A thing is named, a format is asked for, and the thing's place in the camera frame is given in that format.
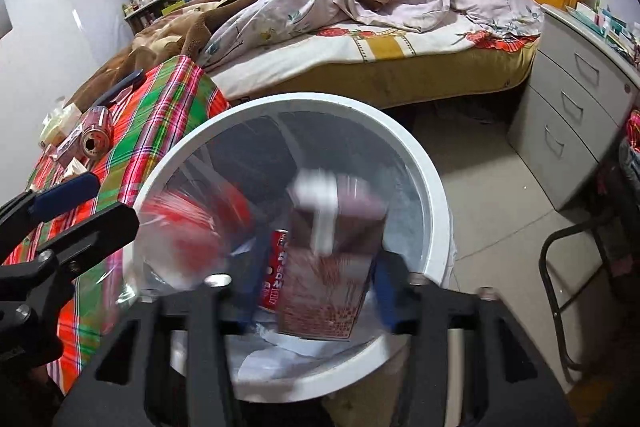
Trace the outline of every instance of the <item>gray drawer cabinet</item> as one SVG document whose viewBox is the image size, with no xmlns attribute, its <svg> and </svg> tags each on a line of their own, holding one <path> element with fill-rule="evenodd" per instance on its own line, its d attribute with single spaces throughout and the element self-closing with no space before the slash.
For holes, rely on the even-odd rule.
<svg viewBox="0 0 640 427">
<path fill-rule="evenodd" d="M 543 10 L 538 53 L 508 139 L 559 210 L 615 141 L 640 76 L 569 14 Z"/>
</svg>

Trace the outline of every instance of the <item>white bucket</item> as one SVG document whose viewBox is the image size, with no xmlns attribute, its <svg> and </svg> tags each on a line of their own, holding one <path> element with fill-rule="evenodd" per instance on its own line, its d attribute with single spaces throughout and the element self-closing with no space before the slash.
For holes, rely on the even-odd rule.
<svg viewBox="0 0 640 427">
<path fill-rule="evenodd" d="M 287 177 L 292 178 L 295 174 L 290 165 L 292 160 L 298 168 L 322 168 L 363 177 L 372 188 L 382 192 L 380 195 L 387 201 L 389 198 L 397 200 L 390 204 L 385 246 L 401 253 L 411 271 L 421 271 L 433 282 L 443 284 L 451 245 L 450 217 L 442 182 L 433 163 L 399 123 L 365 103 L 341 96 L 279 94 L 217 115 L 185 136 L 164 156 L 140 190 L 134 205 L 136 211 L 146 198 L 158 194 L 166 186 L 172 187 L 191 155 L 202 158 L 204 154 L 209 159 L 215 156 L 211 154 L 212 147 L 221 152 L 220 156 L 226 156 L 220 160 L 221 165 L 215 167 L 218 172 L 220 169 L 225 171 L 226 163 L 226 172 L 220 173 L 227 179 L 236 171 L 249 168 L 239 163 L 239 169 L 230 169 L 228 162 L 232 158 L 229 156 L 233 155 L 223 153 L 225 150 L 233 152 L 236 147 L 238 155 L 246 157 L 255 146 L 258 154 L 260 148 L 274 138 L 273 130 L 277 131 L 278 140 L 285 144 L 286 150 L 283 150 L 287 152 L 287 158 L 285 160 L 277 147 L 267 151 L 267 156 L 273 153 L 271 167 L 274 158 L 283 158 L 282 169 L 274 171 L 273 180 L 267 182 L 286 186 L 290 181 Z M 391 191 L 385 185 L 385 169 L 386 173 L 400 176 Z M 409 231 L 402 230 L 407 226 L 411 226 Z M 387 235 L 392 245 L 388 244 Z M 142 261 L 136 257 L 135 241 L 124 249 L 123 270 L 125 281 L 137 291 L 143 279 Z M 234 391 L 237 398 L 255 402 L 283 403 L 315 398 L 366 377 L 391 359 L 405 343 L 405 337 L 381 335 L 357 352 L 349 351 L 328 359 L 320 367 L 295 378 L 270 381 L 236 378 Z"/>
</svg>

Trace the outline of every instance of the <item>blue handle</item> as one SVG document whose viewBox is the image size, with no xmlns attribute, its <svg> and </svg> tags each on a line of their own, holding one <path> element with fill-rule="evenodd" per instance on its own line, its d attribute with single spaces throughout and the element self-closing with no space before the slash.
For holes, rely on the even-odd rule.
<svg viewBox="0 0 640 427">
<path fill-rule="evenodd" d="M 65 214 L 98 195 L 100 180 L 92 172 L 84 172 L 69 181 L 38 194 L 29 209 L 34 220 L 46 223 Z"/>
</svg>

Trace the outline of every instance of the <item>brown blanket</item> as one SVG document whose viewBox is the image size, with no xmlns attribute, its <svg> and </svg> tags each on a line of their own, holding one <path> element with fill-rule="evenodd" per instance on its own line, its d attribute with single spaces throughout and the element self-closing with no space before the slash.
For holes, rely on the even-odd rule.
<svg viewBox="0 0 640 427">
<path fill-rule="evenodd" d="M 69 99 L 86 111 L 108 89 L 135 70 L 149 71 L 175 55 L 197 60 L 209 39 L 227 20 L 257 0 L 193 0 L 138 33 Z M 377 10 L 391 0 L 357 0 Z"/>
</svg>

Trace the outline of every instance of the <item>plaid cloth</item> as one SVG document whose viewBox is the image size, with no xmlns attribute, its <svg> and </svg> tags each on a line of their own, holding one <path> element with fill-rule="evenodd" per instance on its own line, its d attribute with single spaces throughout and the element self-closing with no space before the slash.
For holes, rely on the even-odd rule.
<svg viewBox="0 0 640 427">
<path fill-rule="evenodd" d="M 187 57 L 174 57 L 146 74 L 145 83 L 111 109 L 114 147 L 92 171 L 100 178 L 98 196 L 75 210 L 37 227 L 7 263 L 32 261 L 39 244 L 115 201 L 133 205 L 148 175 L 178 141 L 228 108 L 222 93 Z M 63 169 L 41 157 L 30 186 L 48 188 Z M 67 392 L 100 344 L 101 335 L 118 318 L 123 302 L 122 251 L 75 281 L 76 294 L 62 313 L 58 336 L 64 354 L 48 366 L 52 379 Z"/>
</svg>

